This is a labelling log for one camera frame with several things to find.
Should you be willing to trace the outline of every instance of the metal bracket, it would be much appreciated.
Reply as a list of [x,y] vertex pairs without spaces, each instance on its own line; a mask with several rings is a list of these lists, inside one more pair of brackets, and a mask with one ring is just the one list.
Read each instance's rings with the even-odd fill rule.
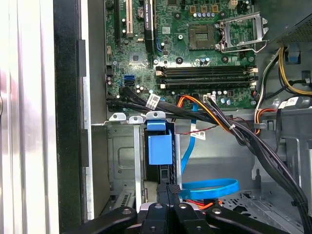
[[[257,38],[254,40],[250,41],[241,41],[236,45],[233,45],[231,42],[231,36],[230,36],[230,31],[231,31],[231,23],[234,22],[242,22],[245,20],[255,20],[255,31]],[[255,53],[260,52],[264,47],[266,47],[268,40],[263,40],[264,35],[267,33],[269,30],[267,27],[264,27],[263,25],[268,23],[268,21],[265,18],[262,18],[260,16],[260,12],[252,13],[249,15],[244,15],[236,18],[231,18],[231,19],[226,19],[226,20],[221,20],[219,21],[216,25],[215,28],[219,29],[222,34],[222,40],[220,42],[220,45],[217,44],[215,45],[217,50],[220,50],[222,53],[232,53],[232,52],[240,52],[240,51],[248,51],[248,50],[253,50]],[[241,49],[241,50],[232,50],[232,51],[226,51],[231,48],[236,48],[240,46],[246,46],[246,45],[252,45],[260,42],[265,42],[265,45],[259,49],[258,51],[254,50],[253,48],[247,48],[247,49]]]

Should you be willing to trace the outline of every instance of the sata port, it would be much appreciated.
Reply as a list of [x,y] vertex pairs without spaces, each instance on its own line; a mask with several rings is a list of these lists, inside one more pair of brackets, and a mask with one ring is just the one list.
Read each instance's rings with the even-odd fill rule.
[[124,85],[125,86],[134,86],[135,81],[134,80],[124,80]]

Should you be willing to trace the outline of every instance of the cable bundle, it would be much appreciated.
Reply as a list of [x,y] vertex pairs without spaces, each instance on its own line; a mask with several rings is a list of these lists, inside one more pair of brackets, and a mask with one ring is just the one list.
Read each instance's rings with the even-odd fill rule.
[[[132,103],[113,99],[108,99],[107,101],[118,103],[118,105],[131,108],[144,114],[149,111],[149,109],[145,107],[147,101],[136,95],[129,87],[122,87],[120,91],[121,95],[128,98]],[[209,100],[209,105],[206,105],[191,96],[183,96],[182,98],[183,100],[188,99],[197,103],[204,113],[187,111],[164,101],[159,101],[156,110],[164,111],[169,118],[196,119],[217,124],[226,132],[234,135],[237,142],[240,145],[247,146],[258,158],[267,173],[293,198],[292,205],[298,207],[305,233],[312,233],[312,222],[308,215],[308,200],[291,172],[276,152],[262,139],[257,137],[252,130],[234,120],[227,119],[212,100]]]

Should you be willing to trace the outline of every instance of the pci slot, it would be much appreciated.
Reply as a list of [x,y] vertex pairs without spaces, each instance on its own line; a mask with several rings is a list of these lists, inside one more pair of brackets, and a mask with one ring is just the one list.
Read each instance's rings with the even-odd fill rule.
[[166,78],[199,78],[199,77],[249,77],[254,67],[216,66],[216,67],[156,67],[156,76]]
[[127,37],[133,38],[132,0],[126,0]]
[[120,7],[119,0],[114,0],[114,16],[115,16],[115,41],[117,42],[118,48],[120,48]]

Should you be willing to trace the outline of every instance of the yellow wire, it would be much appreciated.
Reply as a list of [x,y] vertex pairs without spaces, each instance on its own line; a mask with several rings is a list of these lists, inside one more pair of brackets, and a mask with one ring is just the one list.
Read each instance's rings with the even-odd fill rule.
[[287,77],[286,77],[286,74],[285,74],[285,67],[284,67],[284,51],[285,51],[285,48],[282,48],[279,52],[279,58],[278,58],[278,65],[279,65],[279,68],[280,68],[280,71],[281,71],[281,76],[282,76],[282,79],[284,80],[285,84],[287,85],[287,87],[296,92],[296,93],[299,93],[299,94],[303,94],[303,95],[312,95],[312,92],[308,92],[308,91],[303,91],[303,90],[299,90],[299,89],[296,89],[294,87],[292,87],[288,80],[287,80]]
[[214,115],[214,113],[211,110],[209,110],[205,105],[203,105],[200,101],[198,101],[197,99],[195,99],[191,96],[184,95],[184,97],[192,100],[193,102],[196,102],[203,110],[205,110],[209,113],[209,115],[218,123],[218,125],[220,125],[225,131],[230,132],[230,130],[227,129],[226,127],[224,127],[224,125],[217,119],[217,117]]

